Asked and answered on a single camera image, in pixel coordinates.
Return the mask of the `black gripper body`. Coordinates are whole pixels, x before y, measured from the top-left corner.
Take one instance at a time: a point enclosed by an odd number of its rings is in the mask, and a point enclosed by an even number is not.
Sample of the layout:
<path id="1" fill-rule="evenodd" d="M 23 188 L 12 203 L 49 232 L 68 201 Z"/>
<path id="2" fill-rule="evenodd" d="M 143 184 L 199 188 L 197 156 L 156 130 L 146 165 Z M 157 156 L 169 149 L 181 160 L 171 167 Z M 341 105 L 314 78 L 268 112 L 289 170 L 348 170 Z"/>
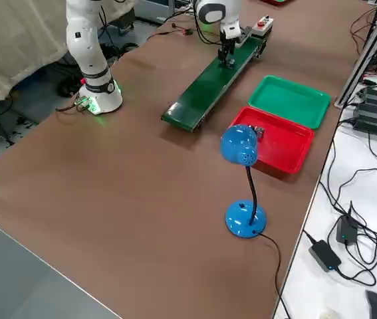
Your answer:
<path id="1" fill-rule="evenodd" d="M 235 49 L 235 45 L 237 44 L 238 38 L 226 39 L 225 37 L 221 37 L 221 51 L 233 51 Z"/>

